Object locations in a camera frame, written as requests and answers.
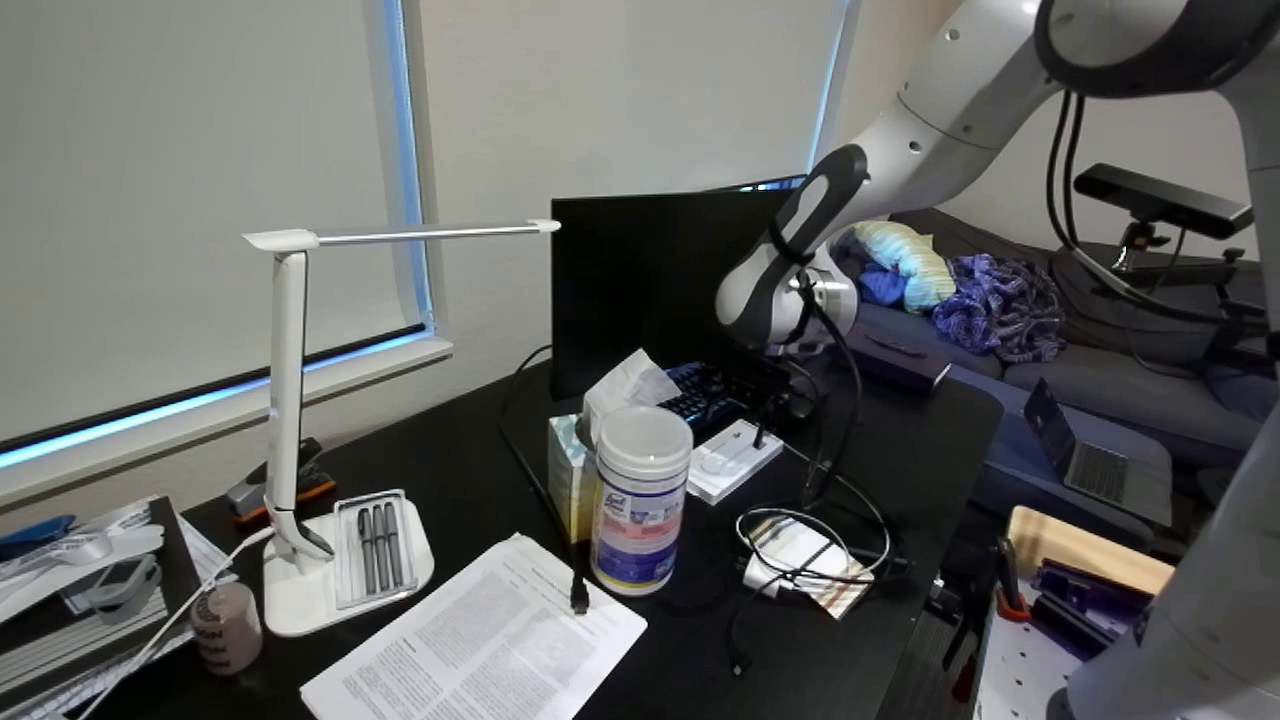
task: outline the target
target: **black monitor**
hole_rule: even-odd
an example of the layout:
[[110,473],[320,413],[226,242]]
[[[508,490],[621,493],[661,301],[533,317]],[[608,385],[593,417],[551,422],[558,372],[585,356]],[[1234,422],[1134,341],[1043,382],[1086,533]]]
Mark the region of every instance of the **black monitor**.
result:
[[788,191],[551,199],[551,397],[587,393],[645,347],[656,365],[752,368],[717,325],[717,283]]

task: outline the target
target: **white desk lamp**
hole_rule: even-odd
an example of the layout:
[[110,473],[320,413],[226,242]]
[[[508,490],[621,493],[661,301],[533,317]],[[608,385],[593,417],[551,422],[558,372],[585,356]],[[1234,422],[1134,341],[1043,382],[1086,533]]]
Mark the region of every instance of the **white desk lamp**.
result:
[[267,516],[276,523],[273,546],[265,550],[265,616],[276,638],[307,638],[327,623],[351,619],[359,611],[405,599],[410,592],[434,581],[434,546],[421,523],[416,506],[402,506],[405,533],[405,570],[410,590],[392,596],[373,596],[359,606],[341,599],[343,564],[343,528],[341,516],[315,516],[295,523],[295,449],[301,449],[301,413],[303,413],[303,325],[307,325],[307,254],[341,244],[405,244],[405,242],[474,242],[474,235],[549,235],[558,219],[528,225],[491,225],[491,230],[410,230],[410,233],[335,233],[320,235],[307,230],[273,230],[244,233],[257,254],[276,261],[273,271],[273,413],[267,413]]

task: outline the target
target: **white container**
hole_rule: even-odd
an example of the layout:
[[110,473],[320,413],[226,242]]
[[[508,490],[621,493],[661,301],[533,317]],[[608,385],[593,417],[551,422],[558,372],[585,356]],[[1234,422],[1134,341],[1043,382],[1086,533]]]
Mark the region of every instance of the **white container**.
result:
[[677,571],[694,434],[666,407],[616,407],[596,422],[593,446],[593,571],[616,596],[647,596]]

